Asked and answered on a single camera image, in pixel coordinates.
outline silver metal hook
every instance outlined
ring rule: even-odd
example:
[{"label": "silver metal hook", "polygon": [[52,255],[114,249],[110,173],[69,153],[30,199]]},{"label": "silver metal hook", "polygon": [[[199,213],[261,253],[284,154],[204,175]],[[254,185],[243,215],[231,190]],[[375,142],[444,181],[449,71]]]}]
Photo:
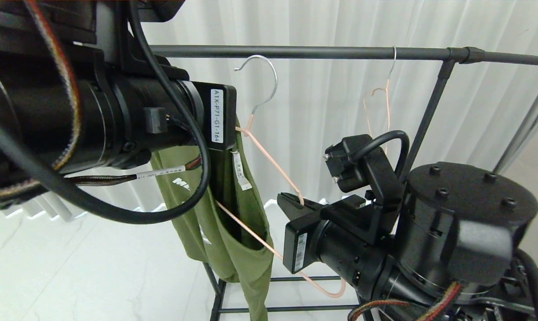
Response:
[{"label": "silver metal hook", "polygon": [[394,61],[391,63],[391,69],[390,69],[390,73],[387,75],[387,80],[390,79],[390,77],[391,77],[391,72],[394,71],[395,59],[397,59],[397,57],[398,57],[398,51],[397,51],[397,49],[394,47]]},{"label": "silver metal hook", "polygon": [[275,95],[275,93],[277,92],[277,87],[279,87],[279,78],[277,77],[277,70],[275,69],[275,66],[273,66],[273,63],[271,63],[271,61],[269,59],[267,59],[267,57],[265,56],[262,56],[262,55],[252,55],[250,57],[247,58],[247,60],[245,60],[243,62],[243,64],[241,65],[241,67],[239,68],[234,68],[234,71],[239,71],[241,69],[243,69],[243,67],[245,67],[245,65],[251,60],[251,59],[262,59],[264,61],[266,61],[270,66],[271,66],[271,69],[273,69],[273,75],[275,76],[275,87],[273,88],[273,92],[271,93],[271,95],[269,96],[269,98],[267,98],[266,100],[264,100],[262,103],[260,104],[257,104],[255,105],[255,107],[253,107],[253,112],[251,112],[252,115],[255,115],[255,112],[257,111],[257,108],[261,107],[262,105],[266,104],[267,102],[269,102],[269,100],[273,99],[273,96]]}]

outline curtain fold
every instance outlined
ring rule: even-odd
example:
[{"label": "curtain fold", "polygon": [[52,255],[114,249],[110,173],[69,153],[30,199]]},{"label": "curtain fold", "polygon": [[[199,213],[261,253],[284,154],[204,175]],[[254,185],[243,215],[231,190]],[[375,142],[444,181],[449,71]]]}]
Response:
[{"label": "curtain fold", "polygon": [[[188,0],[173,20],[143,27],[151,45],[471,45],[538,55],[538,0]],[[242,59],[170,61],[186,69],[192,80],[235,86],[242,122],[273,88],[270,69],[259,61],[238,73],[232,68]],[[392,61],[273,59],[273,63],[279,88],[257,112],[252,131],[306,197],[339,199],[341,192],[326,170],[322,153],[344,136],[369,132],[367,118],[374,136],[387,130],[385,95],[377,92],[371,97],[370,93],[385,86]],[[414,138],[439,67],[440,62],[396,61],[389,92],[391,129]],[[513,138],[520,141],[519,129],[534,122],[537,97],[537,66],[457,65],[414,166],[452,161],[494,169]],[[262,198],[266,201],[280,191],[291,191],[253,144],[249,140],[244,144]],[[394,165],[398,144],[387,145]],[[147,169],[145,165],[126,172]],[[153,179],[87,191],[129,209],[149,211],[163,202]],[[55,198],[44,195],[23,207],[29,215],[43,209],[67,220],[83,213],[61,201],[64,210]]]}]

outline green shirt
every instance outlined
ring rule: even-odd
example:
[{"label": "green shirt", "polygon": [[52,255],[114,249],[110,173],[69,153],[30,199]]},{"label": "green shirt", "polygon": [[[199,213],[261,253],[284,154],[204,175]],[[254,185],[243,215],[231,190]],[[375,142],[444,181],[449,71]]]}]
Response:
[{"label": "green shirt", "polygon": [[[226,282],[240,282],[249,305],[251,321],[267,321],[265,298],[271,280],[273,254],[243,230],[216,205],[216,199],[271,246],[269,223],[242,154],[242,137],[237,135],[233,152],[242,161],[242,173],[251,184],[242,190],[230,151],[210,151],[212,175],[209,189],[198,204],[174,220],[187,255],[210,264],[214,272]],[[199,150],[194,146],[179,146],[160,150],[152,155],[152,168],[176,167],[194,159]],[[193,171],[156,177],[158,186],[170,209],[185,200],[199,184],[201,167]]]}]

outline tiled floor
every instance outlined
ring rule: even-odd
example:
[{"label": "tiled floor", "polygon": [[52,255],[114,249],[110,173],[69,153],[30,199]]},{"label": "tiled floor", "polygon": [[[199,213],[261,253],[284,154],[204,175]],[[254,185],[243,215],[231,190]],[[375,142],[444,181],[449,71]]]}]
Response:
[{"label": "tiled floor", "polygon": [[[277,249],[287,218],[267,208]],[[330,276],[323,264],[310,276]],[[290,276],[279,260],[273,276]],[[336,292],[339,281],[322,282]],[[185,256],[170,223],[119,224],[93,215],[64,223],[48,217],[0,216],[0,321],[209,320],[214,292],[200,262]],[[349,288],[331,299],[306,282],[274,283],[267,306],[351,305]],[[238,284],[229,284],[224,307],[246,307]],[[270,313],[271,321],[344,320],[348,311]],[[222,315],[246,321],[246,314]]]}]

